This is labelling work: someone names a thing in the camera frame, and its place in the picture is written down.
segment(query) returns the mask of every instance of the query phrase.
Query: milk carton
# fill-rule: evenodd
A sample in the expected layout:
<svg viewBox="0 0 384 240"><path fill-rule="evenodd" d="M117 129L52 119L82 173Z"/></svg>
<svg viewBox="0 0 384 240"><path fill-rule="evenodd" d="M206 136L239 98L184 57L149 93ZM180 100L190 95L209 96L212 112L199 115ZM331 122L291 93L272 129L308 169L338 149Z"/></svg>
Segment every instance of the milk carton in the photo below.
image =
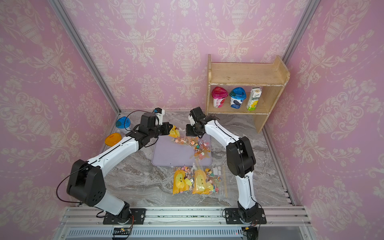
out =
<svg viewBox="0 0 384 240"><path fill-rule="evenodd" d="M262 90L260 88L252 88L251 94L249 95L249 100L247 104L248 111L253 111L256 109L257 102L262 94Z"/></svg>

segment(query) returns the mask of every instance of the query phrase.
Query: gray tray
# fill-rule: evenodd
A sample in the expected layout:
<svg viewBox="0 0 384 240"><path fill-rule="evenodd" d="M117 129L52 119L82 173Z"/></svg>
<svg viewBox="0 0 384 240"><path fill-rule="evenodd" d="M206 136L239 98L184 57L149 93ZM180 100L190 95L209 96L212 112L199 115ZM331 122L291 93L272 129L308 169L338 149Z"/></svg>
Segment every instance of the gray tray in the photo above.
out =
<svg viewBox="0 0 384 240"><path fill-rule="evenodd" d="M194 149L187 145L176 144L170 136L159 136L153 151L152 164L154 166L192 166L195 162ZM211 137L204 134L202 140L209 142L211 146ZM212 163L212 155L200 160L201 166L209 166Z"/></svg>

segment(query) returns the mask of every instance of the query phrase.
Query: blue container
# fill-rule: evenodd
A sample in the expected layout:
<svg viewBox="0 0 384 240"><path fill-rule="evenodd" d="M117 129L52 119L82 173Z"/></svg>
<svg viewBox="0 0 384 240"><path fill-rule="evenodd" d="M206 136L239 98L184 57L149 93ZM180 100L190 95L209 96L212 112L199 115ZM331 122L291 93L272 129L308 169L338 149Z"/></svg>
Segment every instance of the blue container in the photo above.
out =
<svg viewBox="0 0 384 240"><path fill-rule="evenodd" d="M116 122L116 127L119 129L127 129L128 131L131 130L131 121L127 117L122 117Z"/></svg>
<svg viewBox="0 0 384 240"><path fill-rule="evenodd" d="M247 98L243 88L234 88L229 96L231 97L232 108L240 108L243 101Z"/></svg>

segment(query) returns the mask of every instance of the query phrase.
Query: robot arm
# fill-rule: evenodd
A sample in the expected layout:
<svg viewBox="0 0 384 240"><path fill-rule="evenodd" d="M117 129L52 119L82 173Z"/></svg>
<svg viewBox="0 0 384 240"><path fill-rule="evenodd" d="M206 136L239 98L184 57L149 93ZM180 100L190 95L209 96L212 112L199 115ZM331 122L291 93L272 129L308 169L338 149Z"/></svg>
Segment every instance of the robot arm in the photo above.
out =
<svg viewBox="0 0 384 240"><path fill-rule="evenodd" d="M162 122L164 113L161 108L156 108L153 113L144 113L140 124L116 145L88 161L76 161L72 165L67 193L88 206L115 215L120 224L126 223L131 216L129 204L106 190L104 177L127 156L145 147L150 139L169 134L173 125Z"/></svg>
<svg viewBox="0 0 384 240"><path fill-rule="evenodd" d="M202 137L207 133L226 148L227 165L236 176L239 190L239 215L244 222L253 221L258 210L252 182L256 160L249 139L232 134L212 116L206 116L200 107L190 111L189 120L190 124L186 127L187 136Z"/></svg>

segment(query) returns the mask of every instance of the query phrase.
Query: black mounting plate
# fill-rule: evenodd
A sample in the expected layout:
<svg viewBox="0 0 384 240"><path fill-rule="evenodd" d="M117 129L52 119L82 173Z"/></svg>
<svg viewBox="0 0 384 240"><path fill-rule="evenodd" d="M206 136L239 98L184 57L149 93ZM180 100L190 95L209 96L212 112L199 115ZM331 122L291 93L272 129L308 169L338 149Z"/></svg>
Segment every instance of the black mounting plate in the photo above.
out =
<svg viewBox="0 0 384 240"><path fill-rule="evenodd" d="M131 208L130 210L131 210L132 215L133 215L133 217L135 219L135 222L133 223L133 225L143 225L144 224L144 219L145 219L146 209L134 209L134 208ZM111 213L107 212L105 214L103 224L104 225L116 225L116 224L119 224L118 220L119 219L116 218L114 215L112 215ZM128 220L128 222L125 223L124 225L131 225L131 224L132 224L132 218L130 218Z"/></svg>
<svg viewBox="0 0 384 240"><path fill-rule="evenodd" d="M238 208L225 208L223 217L225 217L225 221L227 224L244 224L240 220L240 216L238 214ZM262 208L258 209L256 213L256 220L257 220L257 224L266 224L264 209Z"/></svg>

